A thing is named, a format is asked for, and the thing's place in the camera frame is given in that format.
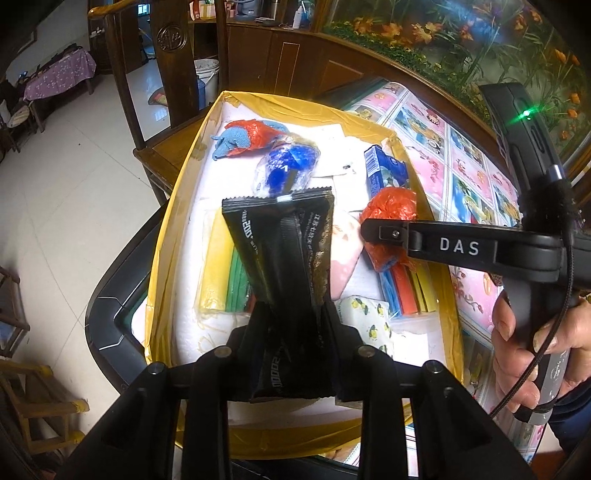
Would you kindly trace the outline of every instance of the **black cable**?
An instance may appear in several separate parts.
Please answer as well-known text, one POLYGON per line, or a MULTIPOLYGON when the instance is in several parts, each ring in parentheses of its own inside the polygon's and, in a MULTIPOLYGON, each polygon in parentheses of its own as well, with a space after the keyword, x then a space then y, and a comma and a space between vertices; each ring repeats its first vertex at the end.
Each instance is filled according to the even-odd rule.
POLYGON ((546 340, 544 340, 544 343, 542 343, 542 346, 540 347, 538 352, 535 354, 534 359, 531 361, 531 363, 528 365, 528 367, 525 369, 525 371, 521 374, 521 376, 517 380, 517 383, 515 385, 513 385, 513 387, 507 392, 505 397, 491 411, 491 418, 492 419, 495 418, 501 412, 501 410, 511 401, 513 396, 517 393, 517 391, 523 386, 523 384, 529 378, 529 376, 533 372, 534 368, 542 361, 542 357, 545 355, 546 350, 550 346, 550 342, 552 341, 552 338, 554 338, 554 336, 556 335, 556 332, 558 332, 558 329, 560 328, 560 324, 564 320, 564 317, 566 317, 566 312, 569 309, 570 296, 572 295, 572 292, 573 292, 573 283, 574 283, 574 265, 573 265, 574 264, 574 252, 573 252, 574 232, 573 232, 572 228, 569 228, 568 231, 565 233, 566 233, 566 235, 563 234, 563 239, 564 239, 564 244, 565 244, 565 248, 566 248, 566 262, 567 262, 566 274, 567 274, 567 278, 568 278, 568 283, 566 286, 566 294, 564 296, 564 302, 562 304, 562 308, 560 309, 560 313, 558 314, 558 318, 554 322, 554 324, 552 325, 552 328, 550 329, 550 332, 548 333, 546 340))

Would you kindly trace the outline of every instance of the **wooden stool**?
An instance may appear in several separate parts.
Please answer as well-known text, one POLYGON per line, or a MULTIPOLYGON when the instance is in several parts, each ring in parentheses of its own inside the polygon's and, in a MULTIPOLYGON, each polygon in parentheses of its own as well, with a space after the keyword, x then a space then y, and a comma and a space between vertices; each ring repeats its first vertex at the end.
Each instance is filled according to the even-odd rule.
POLYGON ((0 290, 2 294, 2 298, 0 298, 0 323, 14 328, 10 335, 5 338, 0 335, 0 355, 7 358, 12 357, 22 337, 31 330, 29 324, 24 320, 20 292, 18 291, 20 281, 16 275, 0 267, 0 289, 5 282, 8 282, 5 289, 0 290), (8 296, 8 302, 6 303, 2 301, 5 296, 8 296))
POLYGON ((70 415, 89 411, 85 400, 67 401, 66 390, 53 377, 47 365, 27 365, 0 360, 0 387, 6 392, 18 421, 22 437, 31 455, 50 452, 82 441, 84 434, 70 430, 70 415), (19 375, 24 375, 24 389, 19 375), (30 419, 44 419, 56 437, 32 440, 30 419))

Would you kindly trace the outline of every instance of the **red plastic bag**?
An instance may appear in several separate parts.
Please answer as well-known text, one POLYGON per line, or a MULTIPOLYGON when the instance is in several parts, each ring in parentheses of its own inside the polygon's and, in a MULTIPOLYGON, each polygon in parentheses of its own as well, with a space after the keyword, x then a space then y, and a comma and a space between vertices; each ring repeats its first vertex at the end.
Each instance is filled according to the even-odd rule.
POLYGON ((260 120, 234 120, 225 126, 226 129, 230 127, 242 127, 244 130, 246 130, 248 138, 251 141, 251 146, 248 148, 236 147, 228 154, 228 157, 239 155, 247 150, 258 150, 260 148, 269 147, 271 141, 277 135, 283 135, 285 133, 265 125, 260 120))
MULTIPOLYGON (((367 218, 390 220, 414 220, 417 216, 417 194, 412 190, 385 187, 372 198, 359 217, 359 223, 367 218)), ((410 265, 411 261, 402 247, 365 242, 365 249, 371 258, 374 270, 383 272, 397 261, 410 265)))

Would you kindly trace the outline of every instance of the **white bucket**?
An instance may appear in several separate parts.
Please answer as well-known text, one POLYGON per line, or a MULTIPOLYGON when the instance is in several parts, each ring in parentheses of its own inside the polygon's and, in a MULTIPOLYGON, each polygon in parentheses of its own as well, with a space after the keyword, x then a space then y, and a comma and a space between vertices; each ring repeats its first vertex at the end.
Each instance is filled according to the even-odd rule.
POLYGON ((195 60, 195 72, 205 83, 205 105, 215 102, 217 91, 217 77, 220 71, 220 63, 215 59, 195 60))

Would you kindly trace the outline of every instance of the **pink poster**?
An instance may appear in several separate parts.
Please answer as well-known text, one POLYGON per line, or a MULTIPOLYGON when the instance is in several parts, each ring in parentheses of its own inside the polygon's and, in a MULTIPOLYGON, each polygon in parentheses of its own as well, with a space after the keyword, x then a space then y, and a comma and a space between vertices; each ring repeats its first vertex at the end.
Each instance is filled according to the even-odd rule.
POLYGON ((425 193, 434 199, 439 205, 443 201, 443 180, 445 178, 445 166, 425 148, 407 140, 402 139, 402 144, 408 153, 418 179, 421 181, 425 193))
POLYGON ((445 136, 445 122, 443 119, 439 117, 437 112, 423 105, 412 93, 406 97, 404 105, 423 123, 434 129, 442 137, 445 136))
POLYGON ((396 97, 390 94, 387 90, 378 90, 377 92, 365 97, 362 102, 386 112, 396 100, 396 97))
POLYGON ((452 147, 452 169, 463 180, 466 180, 481 197, 490 205, 494 205, 491 183, 486 172, 476 163, 460 155, 456 147, 452 147))
POLYGON ((507 197, 507 199, 517 206, 517 190, 513 184, 488 158, 486 159, 486 163, 488 165, 488 171, 491 175, 492 184, 498 187, 499 190, 507 197))
POLYGON ((486 333, 491 333, 492 308, 499 296, 497 287, 486 272, 449 267, 458 310, 486 333))

